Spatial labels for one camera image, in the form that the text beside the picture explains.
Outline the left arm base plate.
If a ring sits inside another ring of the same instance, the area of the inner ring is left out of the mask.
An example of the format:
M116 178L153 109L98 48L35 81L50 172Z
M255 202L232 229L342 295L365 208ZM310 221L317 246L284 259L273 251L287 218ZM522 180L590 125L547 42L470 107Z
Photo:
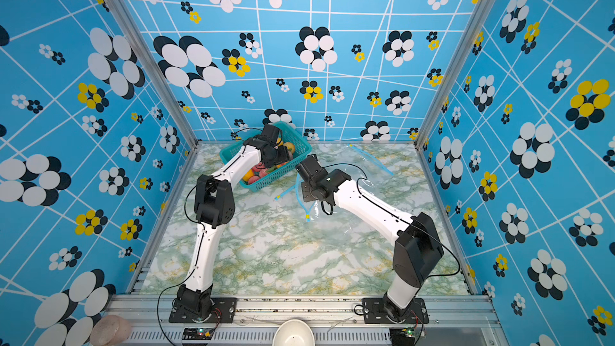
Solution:
M235 297L206 297L200 302L175 299L169 322L173 324L230 324L235 317L238 300Z

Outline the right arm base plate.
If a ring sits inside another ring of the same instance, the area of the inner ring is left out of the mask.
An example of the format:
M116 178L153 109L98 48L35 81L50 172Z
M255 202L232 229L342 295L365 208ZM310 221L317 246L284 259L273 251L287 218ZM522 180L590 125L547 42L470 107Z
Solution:
M400 309L386 297L362 299L364 321L368 325L427 325L429 315L425 302L414 298L405 309Z

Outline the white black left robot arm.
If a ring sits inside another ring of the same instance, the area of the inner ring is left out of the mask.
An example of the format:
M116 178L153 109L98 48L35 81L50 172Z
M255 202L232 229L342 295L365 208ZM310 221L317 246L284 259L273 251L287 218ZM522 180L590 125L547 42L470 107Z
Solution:
M226 225L235 215L233 190L257 164L267 168L287 163L290 153L278 143L281 131L265 126L246 139L240 150L222 168L200 176L195 185L197 239L186 280L179 285L170 320L205 322L214 312L211 292L213 268Z

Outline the clear zip bag blue zipper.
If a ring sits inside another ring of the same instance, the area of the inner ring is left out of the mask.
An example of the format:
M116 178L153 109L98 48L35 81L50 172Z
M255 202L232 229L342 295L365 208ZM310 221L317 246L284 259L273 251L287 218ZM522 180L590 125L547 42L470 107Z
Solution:
M297 174L294 184L274 200L280 202L285 196L294 195L296 203L304 211L305 219L310 221L318 215L332 216L336 207L341 208L340 203L336 202L336 194L342 192L342 186L350 186L352 195L361 196L361 187L357 181L346 172L335 169L324 176L308 179Z

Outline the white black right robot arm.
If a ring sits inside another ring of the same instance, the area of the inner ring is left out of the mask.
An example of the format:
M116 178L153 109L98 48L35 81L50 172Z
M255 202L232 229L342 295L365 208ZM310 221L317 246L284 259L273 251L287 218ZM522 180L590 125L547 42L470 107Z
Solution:
M395 276L384 294L383 311L394 323L406 320L412 313L411 303L445 254L432 218L424 213L413 216L385 203L347 172L321 166L316 155L308 155L296 171L306 202L319 202L329 215L336 208L349 212L393 245Z

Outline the yellow peach front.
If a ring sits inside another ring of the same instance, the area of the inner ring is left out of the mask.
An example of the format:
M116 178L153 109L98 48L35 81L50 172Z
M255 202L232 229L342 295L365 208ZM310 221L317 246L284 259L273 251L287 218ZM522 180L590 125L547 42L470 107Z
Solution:
M252 169L250 169L244 176L243 176L243 182L248 183L249 179L251 179L254 176L254 171Z

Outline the teal plastic mesh basket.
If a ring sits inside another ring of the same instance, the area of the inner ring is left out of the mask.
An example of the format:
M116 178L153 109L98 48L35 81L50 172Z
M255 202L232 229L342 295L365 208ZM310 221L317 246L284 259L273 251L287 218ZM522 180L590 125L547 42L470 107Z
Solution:
M310 143L290 124L269 123L225 147L220 152L224 166L215 175L255 192L294 170L311 153Z

